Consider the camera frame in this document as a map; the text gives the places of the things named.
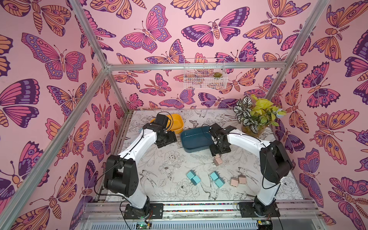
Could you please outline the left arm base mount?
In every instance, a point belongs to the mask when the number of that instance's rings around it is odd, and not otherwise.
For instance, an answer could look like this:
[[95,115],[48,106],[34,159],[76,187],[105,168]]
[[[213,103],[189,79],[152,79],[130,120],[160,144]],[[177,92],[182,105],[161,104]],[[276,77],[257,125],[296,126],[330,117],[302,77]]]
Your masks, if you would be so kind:
[[126,206],[124,219],[162,219],[163,203],[152,203],[143,209],[137,209],[130,204]]

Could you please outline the teal storage box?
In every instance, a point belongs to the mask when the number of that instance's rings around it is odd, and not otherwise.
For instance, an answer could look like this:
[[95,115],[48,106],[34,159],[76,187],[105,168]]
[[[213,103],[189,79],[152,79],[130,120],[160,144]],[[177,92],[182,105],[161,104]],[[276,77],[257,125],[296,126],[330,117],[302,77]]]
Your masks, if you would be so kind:
[[214,144],[209,126],[197,127],[183,131],[180,135],[182,146],[187,153],[208,149]]

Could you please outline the yellow storage box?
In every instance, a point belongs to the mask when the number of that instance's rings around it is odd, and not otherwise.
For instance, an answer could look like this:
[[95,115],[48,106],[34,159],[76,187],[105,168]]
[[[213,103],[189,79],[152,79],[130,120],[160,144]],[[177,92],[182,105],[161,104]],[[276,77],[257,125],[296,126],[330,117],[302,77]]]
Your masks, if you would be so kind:
[[173,131],[175,134],[180,134],[184,129],[184,122],[182,117],[179,114],[169,114],[165,115],[158,114],[151,123],[164,125],[164,131]]

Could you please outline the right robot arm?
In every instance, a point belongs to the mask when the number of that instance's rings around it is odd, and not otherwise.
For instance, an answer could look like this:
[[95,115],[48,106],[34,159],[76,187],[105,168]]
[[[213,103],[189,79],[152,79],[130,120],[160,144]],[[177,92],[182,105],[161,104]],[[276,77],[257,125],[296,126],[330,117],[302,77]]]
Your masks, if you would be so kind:
[[261,188],[255,197],[255,207],[266,209],[276,201],[281,180],[292,167],[284,145],[280,141],[266,141],[241,132],[233,126],[222,128],[217,123],[209,127],[209,134],[214,143],[209,146],[213,156],[231,152],[231,145],[254,154],[260,160],[263,176]]

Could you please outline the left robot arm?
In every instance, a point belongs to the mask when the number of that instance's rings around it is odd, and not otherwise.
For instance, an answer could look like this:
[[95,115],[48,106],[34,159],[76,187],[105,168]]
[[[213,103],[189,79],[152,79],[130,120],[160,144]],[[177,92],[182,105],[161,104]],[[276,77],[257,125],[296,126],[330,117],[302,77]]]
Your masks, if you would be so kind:
[[146,151],[152,146],[163,148],[177,142],[176,134],[171,131],[174,119],[168,112],[158,113],[152,123],[146,123],[138,137],[118,155],[110,156],[106,161],[103,185],[114,195],[124,197],[129,204],[143,210],[149,206],[149,198],[143,194],[137,165]]

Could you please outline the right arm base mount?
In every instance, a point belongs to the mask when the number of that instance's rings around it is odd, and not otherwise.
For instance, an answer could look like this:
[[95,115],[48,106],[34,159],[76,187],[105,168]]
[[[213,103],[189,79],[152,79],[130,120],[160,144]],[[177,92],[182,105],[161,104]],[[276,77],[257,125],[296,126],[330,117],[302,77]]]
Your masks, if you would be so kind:
[[240,202],[237,205],[242,218],[268,218],[280,217],[277,204],[274,202],[269,206],[255,202]]

